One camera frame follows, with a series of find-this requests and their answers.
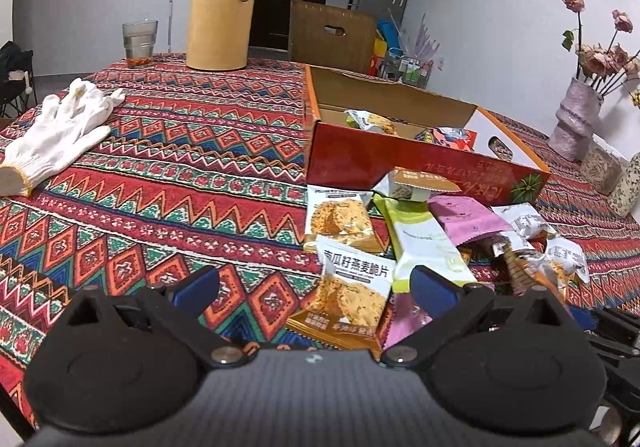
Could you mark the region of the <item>green white nut bar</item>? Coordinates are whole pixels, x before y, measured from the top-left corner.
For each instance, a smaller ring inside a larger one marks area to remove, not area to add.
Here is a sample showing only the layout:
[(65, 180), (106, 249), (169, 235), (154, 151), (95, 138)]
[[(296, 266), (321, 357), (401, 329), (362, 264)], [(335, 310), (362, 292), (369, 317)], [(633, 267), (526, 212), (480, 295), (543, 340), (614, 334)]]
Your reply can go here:
[(383, 215), (396, 257), (392, 285), (395, 293), (410, 291), (410, 276), (416, 266), (425, 266), (460, 287), (476, 282), (426, 202), (396, 200), (378, 194), (372, 201)]

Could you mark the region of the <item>pink snack packet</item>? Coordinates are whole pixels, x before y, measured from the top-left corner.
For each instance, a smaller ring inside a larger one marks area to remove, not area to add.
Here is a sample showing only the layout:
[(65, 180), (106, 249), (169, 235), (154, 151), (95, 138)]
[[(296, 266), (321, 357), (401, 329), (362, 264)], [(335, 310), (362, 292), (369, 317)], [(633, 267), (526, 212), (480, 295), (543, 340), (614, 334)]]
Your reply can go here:
[(494, 211), (470, 197), (438, 195), (428, 200), (427, 204), (456, 247), (512, 229)]

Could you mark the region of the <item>red blue snack bag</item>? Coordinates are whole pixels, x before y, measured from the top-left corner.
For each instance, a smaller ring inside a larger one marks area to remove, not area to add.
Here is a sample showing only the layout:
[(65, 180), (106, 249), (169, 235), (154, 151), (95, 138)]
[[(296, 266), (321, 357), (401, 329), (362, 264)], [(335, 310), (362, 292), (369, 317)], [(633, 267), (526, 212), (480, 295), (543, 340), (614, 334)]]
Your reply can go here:
[(472, 152), (477, 133), (465, 128), (427, 128), (416, 134), (416, 140), (451, 149)]

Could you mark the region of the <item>orange snack packet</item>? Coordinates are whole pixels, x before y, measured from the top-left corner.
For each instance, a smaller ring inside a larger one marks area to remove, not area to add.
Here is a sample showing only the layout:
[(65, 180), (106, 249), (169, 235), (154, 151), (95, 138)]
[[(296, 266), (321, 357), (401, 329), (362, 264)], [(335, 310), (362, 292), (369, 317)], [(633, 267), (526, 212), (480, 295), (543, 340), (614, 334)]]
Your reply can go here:
[(510, 248), (504, 250), (503, 259), (514, 295), (523, 297), (529, 289), (542, 287), (565, 303), (567, 276), (561, 263), (545, 254), (518, 255)]

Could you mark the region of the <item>white silver snack packet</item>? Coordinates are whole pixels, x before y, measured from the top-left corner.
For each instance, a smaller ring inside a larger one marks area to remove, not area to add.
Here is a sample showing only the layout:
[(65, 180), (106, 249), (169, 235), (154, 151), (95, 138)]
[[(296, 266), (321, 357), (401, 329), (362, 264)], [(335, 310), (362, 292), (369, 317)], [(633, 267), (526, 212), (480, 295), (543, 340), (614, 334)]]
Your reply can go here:
[(590, 282), (584, 250), (575, 241), (561, 235), (528, 202), (510, 206), (491, 207), (491, 211), (509, 224), (489, 239), (489, 249), (495, 257), (503, 255), (506, 247), (516, 254), (534, 255), (534, 241), (544, 242), (545, 259), (559, 263), (567, 275), (575, 275), (581, 282)]

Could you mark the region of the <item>small jelly cup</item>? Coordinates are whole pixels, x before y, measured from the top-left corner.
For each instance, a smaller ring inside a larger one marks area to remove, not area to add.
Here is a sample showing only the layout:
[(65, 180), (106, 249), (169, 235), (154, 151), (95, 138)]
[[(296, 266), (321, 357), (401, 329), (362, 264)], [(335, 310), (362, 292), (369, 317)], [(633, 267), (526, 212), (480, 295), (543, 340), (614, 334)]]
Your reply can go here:
[(437, 174), (396, 168), (388, 175), (387, 197), (397, 200), (423, 202), (433, 196), (461, 192), (456, 183)]

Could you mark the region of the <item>patterned red tablecloth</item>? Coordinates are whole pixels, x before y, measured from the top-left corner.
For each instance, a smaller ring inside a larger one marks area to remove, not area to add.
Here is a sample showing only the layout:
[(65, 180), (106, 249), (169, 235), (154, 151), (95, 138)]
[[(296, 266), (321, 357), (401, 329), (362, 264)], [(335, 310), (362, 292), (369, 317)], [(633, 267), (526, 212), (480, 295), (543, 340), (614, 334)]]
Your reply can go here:
[[(255, 59), (205, 72), (166, 54), (93, 74), (104, 93), (126, 94), (110, 135), (30, 196), (1, 201), (1, 384), (25, 418), (26, 368), (85, 288), (128, 297), (213, 266), (218, 297), (198, 321), (224, 340), (248, 352), (329, 346), (286, 326), (322, 272), (303, 249), (305, 66)], [(590, 282), (568, 276), (565, 304), (637, 313), (638, 223), (617, 216), (544, 135), (496, 116), (551, 172), (529, 204), (584, 250)], [(358, 192), (372, 193), (380, 254), (393, 259), (374, 186)]]

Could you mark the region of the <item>floral slim vase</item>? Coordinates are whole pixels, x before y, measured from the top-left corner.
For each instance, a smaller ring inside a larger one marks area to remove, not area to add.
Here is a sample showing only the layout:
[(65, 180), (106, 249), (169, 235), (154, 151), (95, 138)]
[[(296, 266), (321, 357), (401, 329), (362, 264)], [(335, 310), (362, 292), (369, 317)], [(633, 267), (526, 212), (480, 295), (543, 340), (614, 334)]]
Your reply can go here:
[(626, 218), (639, 199), (639, 180), (640, 164), (638, 159), (634, 159), (626, 167), (611, 195), (608, 196), (608, 206), (621, 218)]

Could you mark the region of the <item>pink ceramic vase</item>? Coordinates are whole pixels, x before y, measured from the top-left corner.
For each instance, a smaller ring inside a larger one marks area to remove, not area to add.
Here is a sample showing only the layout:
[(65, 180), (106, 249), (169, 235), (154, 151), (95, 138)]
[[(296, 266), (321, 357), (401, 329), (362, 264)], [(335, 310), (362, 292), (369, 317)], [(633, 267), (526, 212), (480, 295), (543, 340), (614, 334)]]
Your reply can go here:
[(568, 161), (580, 158), (597, 125), (603, 97), (590, 85), (571, 78), (555, 118), (548, 146)]

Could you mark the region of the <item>red cardboard snack box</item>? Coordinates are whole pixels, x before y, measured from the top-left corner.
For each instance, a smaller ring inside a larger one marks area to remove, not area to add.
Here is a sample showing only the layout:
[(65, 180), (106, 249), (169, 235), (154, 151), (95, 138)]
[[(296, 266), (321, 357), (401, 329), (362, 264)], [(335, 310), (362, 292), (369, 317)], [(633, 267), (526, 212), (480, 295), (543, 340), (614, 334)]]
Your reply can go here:
[[(551, 172), (486, 109), (355, 72), (304, 68), (305, 176), (309, 184), (368, 190), (401, 167), (456, 183), (483, 204), (535, 201)], [(427, 128), (477, 133), (472, 152), (416, 140)]]

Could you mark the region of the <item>white cotton glove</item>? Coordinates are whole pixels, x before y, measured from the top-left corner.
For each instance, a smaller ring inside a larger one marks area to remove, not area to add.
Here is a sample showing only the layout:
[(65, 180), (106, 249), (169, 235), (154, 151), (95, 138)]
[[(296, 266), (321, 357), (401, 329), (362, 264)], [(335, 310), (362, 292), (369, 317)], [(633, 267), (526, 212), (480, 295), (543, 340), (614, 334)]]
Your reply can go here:
[(62, 172), (110, 135), (107, 119), (125, 100), (117, 89), (105, 94), (76, 78), (68, 93), (44, 97), (35, 122), (6, 145), (1, 161), (1, 195), (28, 197), (43, 181)]

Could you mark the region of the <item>black folding chair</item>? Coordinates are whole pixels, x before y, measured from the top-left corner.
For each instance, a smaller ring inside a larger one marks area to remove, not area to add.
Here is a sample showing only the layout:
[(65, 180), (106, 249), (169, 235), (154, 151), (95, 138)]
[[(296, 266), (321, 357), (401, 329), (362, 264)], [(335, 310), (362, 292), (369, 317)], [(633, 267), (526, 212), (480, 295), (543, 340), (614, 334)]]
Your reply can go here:
[(34, 52), (22, 50), (15, 42), (1, 47), (1, 117), (20, 116), (38, 103), (34, 77)]

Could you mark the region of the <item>glass cup with drink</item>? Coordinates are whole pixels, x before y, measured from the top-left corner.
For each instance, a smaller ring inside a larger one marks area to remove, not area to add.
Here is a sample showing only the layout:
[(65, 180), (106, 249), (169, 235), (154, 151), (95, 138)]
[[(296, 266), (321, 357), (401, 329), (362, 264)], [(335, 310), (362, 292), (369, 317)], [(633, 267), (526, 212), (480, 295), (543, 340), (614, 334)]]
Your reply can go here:
[(157, 20), (125, 22), (122, 25), (122, 44), (128, 68), (145, 67), (152, 63), (157, 27)]

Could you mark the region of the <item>yellow thermos jug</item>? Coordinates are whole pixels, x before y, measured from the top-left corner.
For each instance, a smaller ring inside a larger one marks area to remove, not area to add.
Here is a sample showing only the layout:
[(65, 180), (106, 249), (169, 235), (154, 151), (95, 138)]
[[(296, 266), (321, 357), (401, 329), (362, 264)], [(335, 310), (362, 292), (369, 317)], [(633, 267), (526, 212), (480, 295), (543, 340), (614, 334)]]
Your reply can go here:
[(191, 0), (186, 66), (233, 71), (247, 65), (255, 0)]

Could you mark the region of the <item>brown cardboard box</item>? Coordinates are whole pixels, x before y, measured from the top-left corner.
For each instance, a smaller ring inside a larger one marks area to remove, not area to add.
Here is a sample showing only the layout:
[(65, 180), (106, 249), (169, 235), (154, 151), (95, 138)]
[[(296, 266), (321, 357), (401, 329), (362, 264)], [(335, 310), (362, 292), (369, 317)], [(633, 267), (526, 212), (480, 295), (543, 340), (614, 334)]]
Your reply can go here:
[(366, 74), (375, 33), (376, 18), (372, 15), (292, 0), (288, 59)]

